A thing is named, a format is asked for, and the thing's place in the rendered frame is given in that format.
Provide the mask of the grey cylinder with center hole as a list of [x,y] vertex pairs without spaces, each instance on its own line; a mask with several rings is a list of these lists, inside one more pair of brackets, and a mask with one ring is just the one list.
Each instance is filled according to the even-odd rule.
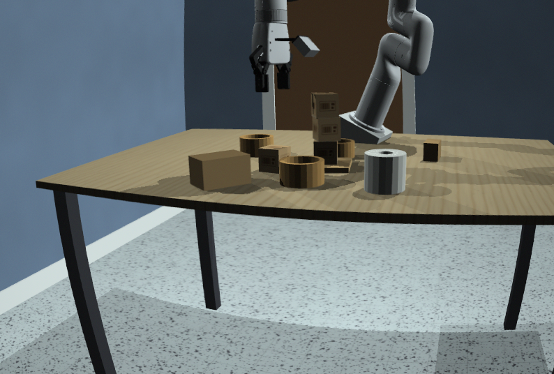
[[364,190],[377,195],[393,195],[405,190],[406,152],[373,149],[364,153]]

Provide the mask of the tan wooden ring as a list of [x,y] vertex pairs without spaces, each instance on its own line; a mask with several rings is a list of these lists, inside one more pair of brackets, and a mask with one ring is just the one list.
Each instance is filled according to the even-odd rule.
[[250,154],[250,157],[258,157],[258,148],[274,144],[274,136],[270,134],[242,135],[239,139],[240,151]]
[[354,158],[354,140],[341,139],[338,141],[338,158]]

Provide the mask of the tan roll of packing tape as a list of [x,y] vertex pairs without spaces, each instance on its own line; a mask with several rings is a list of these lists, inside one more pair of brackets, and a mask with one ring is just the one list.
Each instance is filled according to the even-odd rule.
[[324,184],[324,159],[318,156],[289,156],[279,160],[280,185],[314,188]]

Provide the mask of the brown rectangular block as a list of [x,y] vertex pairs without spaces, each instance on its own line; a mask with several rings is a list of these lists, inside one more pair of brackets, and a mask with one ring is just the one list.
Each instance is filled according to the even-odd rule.
[[190,184],[206,191],[251,184],[250,154],[227,150],[188,156]]

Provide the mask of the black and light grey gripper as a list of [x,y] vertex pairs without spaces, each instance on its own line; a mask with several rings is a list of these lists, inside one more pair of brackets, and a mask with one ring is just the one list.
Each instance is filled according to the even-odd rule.
[[[254,24],[249,59],[255,75],[256,92],[269,92],[269,75],[266,75],[269,65],[276,65],[278,69],[278,89],[290,89],[290,67],[293,58],[290,52],[290,42],[275,41],[275,38],[289,38],[286,24],[286,21],[266,21]],[[282,64],[282,66],[277,64]]]

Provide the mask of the brown cardboard box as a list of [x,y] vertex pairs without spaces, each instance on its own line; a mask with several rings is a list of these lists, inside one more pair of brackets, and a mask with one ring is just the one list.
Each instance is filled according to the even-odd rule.
[[338,118],[339,117],[338,94],[337,93],[311,93],[311,116],[315,118]]
[[258,148],[259,172],[279,174],[279,160],[291,156],[291,146],[273,145]]
[[322,157],[325,165],[337,165],[337,141],[313,141],[314,156]]
[[340,117],[313,117],[313,139],[318,142],[341,141]]

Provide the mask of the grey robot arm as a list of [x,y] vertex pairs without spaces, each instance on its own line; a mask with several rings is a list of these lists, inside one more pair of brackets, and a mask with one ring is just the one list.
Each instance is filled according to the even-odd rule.
[[[287,22],[287,2],[291,1],[297,0],[255,0],[255,22]],[[389,0],[387,22],[406,38],[397,33],[382,37],[357,110],[349,114],[357,125],[375,133],[385,132],[382,124],[400,83],[400,68],[412,75],[422,75],[428,67],[433,43],[433,23],[416,10],[416,0]]]

